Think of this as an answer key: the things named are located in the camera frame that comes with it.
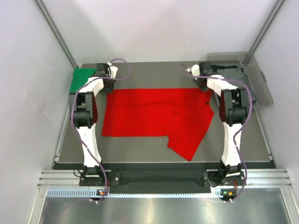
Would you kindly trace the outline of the red t shirt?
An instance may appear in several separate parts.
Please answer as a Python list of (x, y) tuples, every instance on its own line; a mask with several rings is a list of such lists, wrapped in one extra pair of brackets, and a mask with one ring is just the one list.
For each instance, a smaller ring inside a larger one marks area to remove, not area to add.
[(191, 161), (214, 112), (211, 91), (199, 88), (122, 89), (107, 95), (101, 134), (168, 137), (167, 147)]

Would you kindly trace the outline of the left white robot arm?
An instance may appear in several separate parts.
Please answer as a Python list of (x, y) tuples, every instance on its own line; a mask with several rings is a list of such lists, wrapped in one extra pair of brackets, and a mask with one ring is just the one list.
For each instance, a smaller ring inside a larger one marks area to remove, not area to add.
[(98, 109), (96, 96), (100, 91), (112, 91), (118, 68), (110, 62), (98, 63), (96, 71), (83, 86), (69, 94), (71, 125), (82, 145), (84, 163), (80, 173), (81, 186), (105, 186), (106, 174), (101, 168), (101, 156), (96, 140)]

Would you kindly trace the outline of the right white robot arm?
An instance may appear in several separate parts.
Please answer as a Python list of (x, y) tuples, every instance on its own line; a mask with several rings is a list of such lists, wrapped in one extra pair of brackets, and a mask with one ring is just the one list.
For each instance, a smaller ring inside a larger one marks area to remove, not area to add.
[(201, 90), (212, 90), (218, 96), (219, 117), (224, 126), (220, 166), (216, 172), (206, 172), (205, 181), (211, 187), (228, 185), (244, 177), (241, 171), (241, 134), (252, 113), (252, 95), (244, 82), (224, 77), (208, 61), (193, 65), (189, 73)]

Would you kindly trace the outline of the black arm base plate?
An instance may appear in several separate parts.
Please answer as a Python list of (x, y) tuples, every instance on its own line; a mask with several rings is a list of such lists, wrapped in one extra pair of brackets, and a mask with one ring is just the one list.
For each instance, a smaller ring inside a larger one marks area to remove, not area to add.
[(119, 192), (158, 192), (190, 190), (196, 191), (220, 185), (242, 185), (244, 172), (225, 176), (219, 170), (129, 170), (110, 171), (99, 175), (88, 175), (76, 170), (80, 186), (107, 186), (111, 191)]

